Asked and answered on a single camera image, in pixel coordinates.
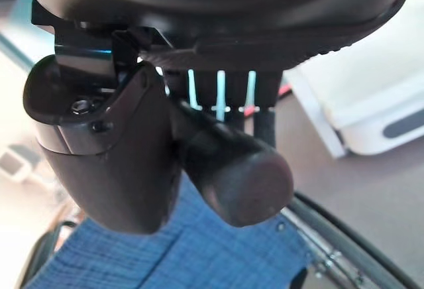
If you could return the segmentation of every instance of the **screw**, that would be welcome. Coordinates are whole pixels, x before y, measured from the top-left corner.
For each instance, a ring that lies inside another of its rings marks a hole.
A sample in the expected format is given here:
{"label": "screw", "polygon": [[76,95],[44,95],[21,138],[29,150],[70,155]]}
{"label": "screw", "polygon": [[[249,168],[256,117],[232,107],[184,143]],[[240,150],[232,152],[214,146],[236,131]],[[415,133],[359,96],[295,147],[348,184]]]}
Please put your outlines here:
{"label": "screw", "polygon": [[91,107],[92,104],[89,100],[78,100],[72,104],[71,110],[76,115],[85,115],[90,112]]}
{"label": "screw", "polygon": [[284,231],[284,229],[286,229],[284,223],[280,223],[277,225],[277,231]]}

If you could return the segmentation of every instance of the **black knob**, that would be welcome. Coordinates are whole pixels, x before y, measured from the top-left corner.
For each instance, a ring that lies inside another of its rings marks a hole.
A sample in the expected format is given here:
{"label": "black knob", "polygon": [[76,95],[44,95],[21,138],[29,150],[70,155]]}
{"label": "black knob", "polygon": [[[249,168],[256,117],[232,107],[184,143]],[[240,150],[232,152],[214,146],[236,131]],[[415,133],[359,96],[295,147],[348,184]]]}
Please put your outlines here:
{"label": "black knob", "polygon": [[182,167],[228,224],[255,225],[290,202],[292,174],[272,147],[182,101],[173,102],[172,123]]}

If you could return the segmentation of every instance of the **blue plaid fabric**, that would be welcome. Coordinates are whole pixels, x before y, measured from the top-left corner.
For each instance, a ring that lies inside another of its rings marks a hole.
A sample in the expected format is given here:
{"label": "blue plaid fabric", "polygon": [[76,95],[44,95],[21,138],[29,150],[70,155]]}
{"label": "blue plaid fabric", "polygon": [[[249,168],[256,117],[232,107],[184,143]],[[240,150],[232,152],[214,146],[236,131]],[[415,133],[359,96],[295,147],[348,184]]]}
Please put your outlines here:
{"label": "blue plaid fabric", "polygon": [[282,215],[230,227],[185,178],[160,232],[124,235],[88,219],[26,289],[282,289],[310,257]]}

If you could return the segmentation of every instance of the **gray floor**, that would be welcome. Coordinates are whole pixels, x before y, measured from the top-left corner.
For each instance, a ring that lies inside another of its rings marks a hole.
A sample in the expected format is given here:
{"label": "gray floor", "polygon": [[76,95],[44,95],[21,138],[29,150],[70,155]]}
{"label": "gray floor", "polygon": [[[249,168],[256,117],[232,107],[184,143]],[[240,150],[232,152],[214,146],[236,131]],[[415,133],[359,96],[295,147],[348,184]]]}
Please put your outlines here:
{"label": "gray floor", "polygon": [[278,150],[296,188],[424,285],[424,138],[378,156],[333,160],[294,96],[277,110]]}

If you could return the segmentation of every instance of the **blurred background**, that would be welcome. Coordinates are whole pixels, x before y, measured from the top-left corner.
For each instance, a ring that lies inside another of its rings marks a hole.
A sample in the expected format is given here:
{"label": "blurred background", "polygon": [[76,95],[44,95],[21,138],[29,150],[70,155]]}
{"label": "blurred background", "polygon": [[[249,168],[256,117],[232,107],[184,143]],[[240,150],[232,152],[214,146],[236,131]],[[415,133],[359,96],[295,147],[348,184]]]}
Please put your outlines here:
{"label": "blurred background", "polygon": [[[69,202],[22,105],[31,67],[54,53],[54,37],[30,24],[30,3],[17,0],[0,26],[0,288],[14,287],[32,246]],[[291,94],[277,106],[278,150],[293,169],[296,188],[419,284],[423,54],[424,0],[408,0],[372,36],[284,72],[284,91],[289,85]]]}

